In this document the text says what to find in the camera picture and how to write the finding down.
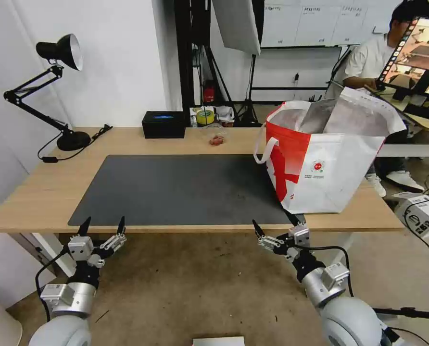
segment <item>black pants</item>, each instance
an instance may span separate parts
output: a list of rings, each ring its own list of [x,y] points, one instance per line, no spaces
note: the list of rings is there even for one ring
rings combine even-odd
[[[393,133],[386,137],[385,144],[405,144],[407,142],[407,130]],[[374,161],[375,168],[379,176],[384,177],[391,172],[405,171],[405,158],[403,157],[382,157]]]

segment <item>white t-shirt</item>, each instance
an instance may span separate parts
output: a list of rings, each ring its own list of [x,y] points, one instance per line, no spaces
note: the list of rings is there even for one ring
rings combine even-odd
[[[394,48],[388,46],[387,35],[376,36],[356,47],[346,61],[346,66],[341,66],[334,80],[343,84],[343,80],[349,77],[378,78],[389,61]],[[336,99],[340,96],[341,88],[331,84],[326,93],[327,99]]]

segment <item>man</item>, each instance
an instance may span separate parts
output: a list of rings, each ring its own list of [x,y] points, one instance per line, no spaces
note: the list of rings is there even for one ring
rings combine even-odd
[[[410,22],[415,17],[429,17],[428,0],[403,0],[392,13],[389,32],[376,36],[355,48],[350,54],[346,65],[341,66],[336,73],[334,80],[345,87],[354,89],[363,88],[364,86],[377,89],[376,79],[383,71],[394,49],[398,46]],[[341,89],[331,84],[326,98],[335,99],[340,93]],[[407,130],[388,136],[385,143],[404,143],[406,138]],[[377,158],[374,163],[380,176],[391,184],[405,191],[424,191],[424,188],[410,177],[410,172],[405,169],[404,161],[404,158]],[[386,190],[380,183],[375,166],[372,165],[369,168],[366,179],[381,197],[385,197]]]

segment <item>bag handle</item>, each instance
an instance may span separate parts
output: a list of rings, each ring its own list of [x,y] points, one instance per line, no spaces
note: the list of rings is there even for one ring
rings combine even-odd
[[[269,158],[271,157],[271,153],[272,153],[272,149],[274,148],[274,145],[278,143],[278,139],[271,137],[267,142],[266,147],[264,148],[263,157],[261,159],[258,158],[259,141],[262,138],[262,134],[265,126],[266,126],[266,122],[264,122],[263,126],[261,126],[261,129],[259,130],[258,138],[256,139],[256,144],[254,146],[253,157],[256,163],[258,164],[265,163],[267,160],[269,160]]]

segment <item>lamp base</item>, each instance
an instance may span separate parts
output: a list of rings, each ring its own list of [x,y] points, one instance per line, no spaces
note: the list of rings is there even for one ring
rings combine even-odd
[[[57,140],[57,147],[63,151],[79,150],[91,142],[91,137],[86,132],[64,132]]]

